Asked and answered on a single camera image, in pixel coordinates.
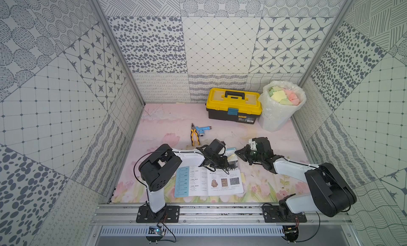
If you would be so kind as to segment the art textbook with yellow cover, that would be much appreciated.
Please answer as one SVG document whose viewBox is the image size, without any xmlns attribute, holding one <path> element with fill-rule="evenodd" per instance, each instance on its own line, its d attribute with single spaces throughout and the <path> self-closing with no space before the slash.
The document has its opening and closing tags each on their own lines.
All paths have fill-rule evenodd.
<svg viewBox="0 0 407 246">
<path fill-rule="evenodd" d="M 241 172 L 235 169 L 207 168 L 205 157 L 197 149 L 173 151 L 182 163 L 176 171 L 174 196 L 222 196 L 244 193 Z"/>
</svg>

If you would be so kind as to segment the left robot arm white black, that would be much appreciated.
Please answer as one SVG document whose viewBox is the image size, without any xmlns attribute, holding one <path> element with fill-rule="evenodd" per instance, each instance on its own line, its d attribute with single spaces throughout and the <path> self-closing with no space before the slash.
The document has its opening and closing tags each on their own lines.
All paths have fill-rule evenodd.
<svg viewBox="0 0 407 246">
<path fill-rule="evenodd" d="M 164 187 L 176 173 L 182 163 L 197 164 L 210 172 L 221 170 L 228 173 L 226 144 L 218 139 L 209 145 L 193 150 L 172 149 L 168 144 L 161 145 L 157 150 L 147 153 L 138 170 L 139 181 L 147 190 L 147 207 L 153 214 L 165 211 Z"/>
</svg>

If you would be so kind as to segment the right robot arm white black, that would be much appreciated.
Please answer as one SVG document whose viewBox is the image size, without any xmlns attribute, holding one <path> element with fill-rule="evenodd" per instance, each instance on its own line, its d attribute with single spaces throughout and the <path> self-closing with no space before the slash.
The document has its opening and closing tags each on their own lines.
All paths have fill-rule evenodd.
<svg viewBox="0 0 407 246">
<path fill-rule="evenodd" d="M 356 194 L 333 164 L 291 161 L 274 154 L 266 137 L 249 140 L 249 144 L 235 151 L 235 154 L 249 165 L 261 165 L 273 174 L 289 176 L 308 185 L 309 193 L 291 194 L 279 201 L 279 215 L 283 219 L 303 212 L 320 212 L 327 217 L 334 217 L 349 211 L 357 202 Z"/>
</svg>

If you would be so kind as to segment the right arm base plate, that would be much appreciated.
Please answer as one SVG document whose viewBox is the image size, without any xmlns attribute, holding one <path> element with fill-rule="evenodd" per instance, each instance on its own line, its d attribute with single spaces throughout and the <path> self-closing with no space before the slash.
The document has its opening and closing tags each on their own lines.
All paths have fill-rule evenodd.
<svg viewBox="0 0 407 246">
<path fill-rule="evenodd" d="M 304 214 L 293 214 L 285 207 L 274 205 L 263 205 L 261 207 L 263 218 L 266 223 L 306 223 Z"/>
</svg>

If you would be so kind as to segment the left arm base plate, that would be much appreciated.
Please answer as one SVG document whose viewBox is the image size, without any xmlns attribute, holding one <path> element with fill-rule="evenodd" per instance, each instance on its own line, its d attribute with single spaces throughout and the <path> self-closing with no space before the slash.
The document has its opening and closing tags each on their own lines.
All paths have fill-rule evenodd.
<svg viewBox="0 0 407 246">
<path fill-rule="evenodd" d="M 138 209 L 136 223 L 178 223 L 180 216 L 180 206 L 165 205 L 163 209 L 154 213 L 145 204 Z"/>
</svg>

